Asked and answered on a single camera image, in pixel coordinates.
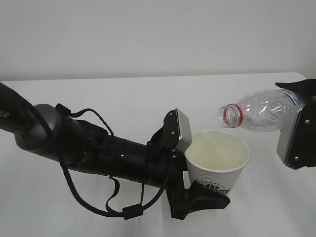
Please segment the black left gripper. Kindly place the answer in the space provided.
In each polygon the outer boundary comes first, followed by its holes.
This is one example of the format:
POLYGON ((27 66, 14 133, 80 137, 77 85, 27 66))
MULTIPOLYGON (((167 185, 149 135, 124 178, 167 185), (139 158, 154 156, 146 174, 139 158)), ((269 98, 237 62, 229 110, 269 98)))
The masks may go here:
POLYGON ((207 189, 194 181, 188 189, 184 188, 183 172, 187 170, 184 153, 176 146, 180 138, 176 129, 167 130, 161 127, 147 142, 147 174, 151 185, 157 184, 157 194, 147 203, 152 207, 163 192, 172 218, 185 219, 189 212, 208 209, 225 209, 230 199, 207 189))

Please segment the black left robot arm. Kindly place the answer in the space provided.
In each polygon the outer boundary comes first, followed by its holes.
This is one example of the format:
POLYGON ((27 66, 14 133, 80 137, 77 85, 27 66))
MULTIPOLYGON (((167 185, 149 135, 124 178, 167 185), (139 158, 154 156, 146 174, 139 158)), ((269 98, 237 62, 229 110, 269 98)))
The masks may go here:
POLYGON ((179 110, 169 111, 163 126, 147 144, 116 137, 111 128, 81 120, 83 111, 73 113, 62 104, 31 105, 16 91, 0 86, 0 127, 15 137, 17 146, 27 152, 60 163, 75 200, 87 210, 104 217, 125 220, 143 215, 163 193, 167 194, 171 216, 183 220, 189 213, 224 209, 230 199, 193 181, 184 187, 188 170, 184 156, 192 141, 188 118, 179 110), (93 207, 78 194, 70 170, 108 176, 119 192, 119 178, 158 187, 148 203, 138 203, 115 211, 93 207))

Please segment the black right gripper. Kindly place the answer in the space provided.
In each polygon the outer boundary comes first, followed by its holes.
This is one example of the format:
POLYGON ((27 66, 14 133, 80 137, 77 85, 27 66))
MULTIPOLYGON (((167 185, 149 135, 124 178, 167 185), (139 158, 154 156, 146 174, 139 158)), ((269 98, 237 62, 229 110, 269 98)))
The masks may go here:
MULTIPOLYGON (((316 80, 304 79, 296 82, 276 82, 275 86, 289 94, 296 94, 299 97, 316 96, 316 80)), ((304 166, 316 166, 316 103, 310 102, 305 105, 302 111, 304 119, 302 154, 304 166)))

